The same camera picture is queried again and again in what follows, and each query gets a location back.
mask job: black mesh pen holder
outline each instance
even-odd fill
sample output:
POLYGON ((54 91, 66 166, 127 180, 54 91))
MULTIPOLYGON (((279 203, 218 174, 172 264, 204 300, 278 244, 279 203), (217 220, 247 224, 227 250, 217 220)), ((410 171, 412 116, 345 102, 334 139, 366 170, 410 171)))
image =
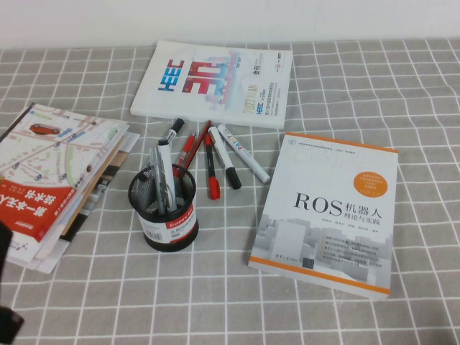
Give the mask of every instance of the black mesh pen holder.
POLYGON ((155 177, 150 167, 138 172, 131 181, 128 199, 141 221, 144 238, 154 249, 176 252, 189 246, 198 234, 198 219, 193 207, 196 183, 192 174, 179 165, 172 165, 175 173, 177 210, 160 215, 155 189, 155 177))

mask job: book cover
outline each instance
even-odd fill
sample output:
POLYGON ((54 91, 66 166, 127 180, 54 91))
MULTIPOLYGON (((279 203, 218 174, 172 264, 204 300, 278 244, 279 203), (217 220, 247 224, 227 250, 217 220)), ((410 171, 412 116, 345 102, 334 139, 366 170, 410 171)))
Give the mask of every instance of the book cover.
POLYGON ((386 298, 396 172, 396 150, 287 133, 249 266, 386 298))
POLYGON ((31 270, 37 270, 39 272, 50 274, 59 259, 64 254, 69 244, 74 239, 80 227, 83 225, 85 220, 88 218, 90 212, 96 207, 96 204, 101 199, 102 195, 109 186, 109 183, 113 180, 120 167, 123 165, 129 153, 139 139, 139 134, 126 132, 123 136, 122 143, 116 150, 116 154, 113 157, 108 156, 106 163, 99 169, 100 172, 93 177, 91 182, 86 187, 87 193, 83 193, 80 202, 77 203, 76 209, 71 215, 66 216, 60 224, 63 225, 64 230, 59 238, 50 244, 50 248, 46 252, 45 246, 43 246, 35 256, 35 258, 27 265, 27 268, 31 270))
POLYGON ((0 220, 14 231, 12 250, 46 235, 120 139, 120 126, 32 105, 1 136, 0 220))
POLYGON ((284 127, 293 53, 159 41, 133 115, 284 127))

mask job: map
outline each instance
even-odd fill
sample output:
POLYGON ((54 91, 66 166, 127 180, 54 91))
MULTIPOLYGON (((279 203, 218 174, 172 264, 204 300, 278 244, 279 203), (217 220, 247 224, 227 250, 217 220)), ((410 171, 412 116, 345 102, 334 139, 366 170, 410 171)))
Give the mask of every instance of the map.
POLYGON ((22 114, 0 142, 0 221, 40 241, 123 124, 39 105, 22 114))

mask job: pen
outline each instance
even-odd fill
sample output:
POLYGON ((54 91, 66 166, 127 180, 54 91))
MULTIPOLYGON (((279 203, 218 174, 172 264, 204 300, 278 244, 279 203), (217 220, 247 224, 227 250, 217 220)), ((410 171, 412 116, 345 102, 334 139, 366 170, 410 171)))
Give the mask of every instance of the pen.
POLYGON ((242 183, 239 180, 235 167, 231 163, 229 154, 225 149, 225 145, 224 142, 222 142, 222 138, 219 134, 219 131, 215 126, 211 126, 208 129, 208 133, 209 135, 211 135, 214 147, 216 148, 218 156, 221 158, 222 164, 224 164, 225 175, 227 175, 227 178, 230 181, 230 185, 233 187, 233 189, 240 189, 242 187, 242 183))
POLYGON ((187 154, 190 152, 190 149, 192 148, 193 143, 195 142, 195 137, 196 137, 196 132, 193 134, 190 134, 190 136, 187 139, 187 142, 182 148, 182 152, 179 154, 178 165, 180 165, 181 167, 185 161, 185 157, 187 157, 187 154))
POLYGON ((175 186, 173 175, 173 164, 171 163, 171 149, 166 139, 158 140, 158 153, 160 161, 161 180, 165 191, 165 204, 167 212, 177 210, 178 205, 175 201, 175 186))
POLYGON ((190 163, 192 163, 192 160, 195 157, 195 153, 198 151, 198 148, 200 147, 200 144, 204 139, 204 134, 208 132, 208 128, 210 126, 211 126, 211 121, 206 122, 206 124, 204 125, 203 131, 200 133, 198 140, 195 141, 195 144, 193 144, 190 152, 188 153, 185 159, 185 162, 183 165, 185 169, 188 169, 188 167, 190 166, 190 163))
POLYGON ((180 129, 182 128, 182 126, 184 125, 184 120, 178 118, 177 120, 175 120, 173 126, 171 127, 171 129, 169 130, 169 132, 167 133, 167 136, 165 137, 165 140, 167 140, 167 143, 169 144, 174 138, 175 136, 179 133, 180 129))
POLYGON ((221 133, 222 137, 233 147, 233 150, 236 151, 238 156, 254 171, 257 177, 263 182, 267 183, 270 180, 270 176, 262 169, 260 164, 251 156, 249 152, 239 143, 239 141, 234 137, 232 133, 225 127, 224 124, 220 124, 218 131, 221 133))
POLYGON ((221 187, 214 170, 213 141, 208 133, 204 136, 204 144, 206 147, 206 160, 208 161, 209 196, 212 200, 217 200, 221 197, 221 187))

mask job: magazine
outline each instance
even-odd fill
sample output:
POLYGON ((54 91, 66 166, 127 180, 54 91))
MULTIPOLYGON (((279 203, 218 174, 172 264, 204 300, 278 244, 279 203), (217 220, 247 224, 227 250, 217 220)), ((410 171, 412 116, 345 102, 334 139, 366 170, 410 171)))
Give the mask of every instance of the magazine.
POLYGON ((133 115, 282 129, 293 53, 159 41, 133 115))

